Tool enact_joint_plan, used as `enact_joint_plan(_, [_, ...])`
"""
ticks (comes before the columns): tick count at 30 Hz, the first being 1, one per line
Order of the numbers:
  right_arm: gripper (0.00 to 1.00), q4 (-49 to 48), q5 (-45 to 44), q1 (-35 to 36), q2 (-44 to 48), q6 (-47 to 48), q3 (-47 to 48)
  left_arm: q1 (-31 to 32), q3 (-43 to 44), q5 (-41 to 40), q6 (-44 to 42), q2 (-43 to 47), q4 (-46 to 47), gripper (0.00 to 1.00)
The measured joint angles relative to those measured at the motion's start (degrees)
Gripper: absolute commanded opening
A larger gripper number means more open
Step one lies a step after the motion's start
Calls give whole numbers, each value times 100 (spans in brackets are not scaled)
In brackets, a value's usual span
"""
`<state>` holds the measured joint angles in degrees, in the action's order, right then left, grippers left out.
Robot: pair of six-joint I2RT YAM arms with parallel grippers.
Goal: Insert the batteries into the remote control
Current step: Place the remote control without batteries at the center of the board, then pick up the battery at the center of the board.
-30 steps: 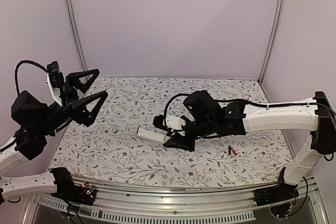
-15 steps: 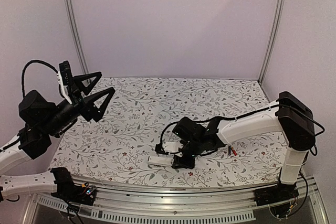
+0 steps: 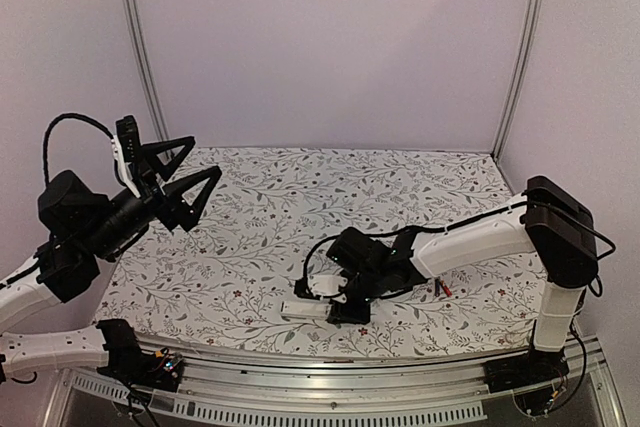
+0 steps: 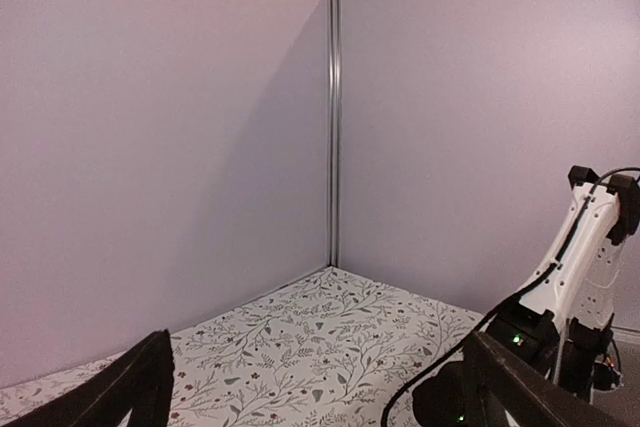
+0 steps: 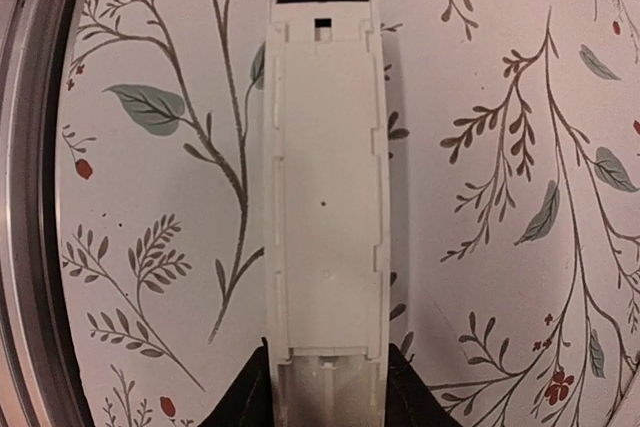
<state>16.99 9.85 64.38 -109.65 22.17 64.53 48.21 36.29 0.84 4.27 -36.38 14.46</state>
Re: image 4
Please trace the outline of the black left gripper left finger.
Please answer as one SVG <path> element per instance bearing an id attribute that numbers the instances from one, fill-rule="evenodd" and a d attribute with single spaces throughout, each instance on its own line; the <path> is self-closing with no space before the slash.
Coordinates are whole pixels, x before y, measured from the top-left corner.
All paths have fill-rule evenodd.
<path id="1" fill-rule="evenodd" d="M 166 426 L 174 386 L 168 330 L 154 331 L 100 373 L 18 419 L 20 426 Z"/>

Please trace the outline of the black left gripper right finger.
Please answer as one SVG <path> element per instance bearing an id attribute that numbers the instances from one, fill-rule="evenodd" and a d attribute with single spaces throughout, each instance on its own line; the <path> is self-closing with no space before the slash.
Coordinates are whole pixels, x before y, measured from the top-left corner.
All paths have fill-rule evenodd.
<path id="1" fill-rule="evenodd" d="M 542 377 L 489 335 L 463 346 L 463 393 L 469 426 L 622 426 L 606 412 Z"/>

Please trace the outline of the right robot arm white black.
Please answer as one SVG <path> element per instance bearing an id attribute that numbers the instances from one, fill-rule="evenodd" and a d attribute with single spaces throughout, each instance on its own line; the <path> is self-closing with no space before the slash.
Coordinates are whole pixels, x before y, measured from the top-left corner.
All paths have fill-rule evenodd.
<path id="1" fill-rule="evenodd" d="M 639 227 L 639 171 L 568 175 L 559 233 L 525 284 L 404 386 L 421 426 L 609 426 L 595 391 L 619 386 L 613 297 Z"/>

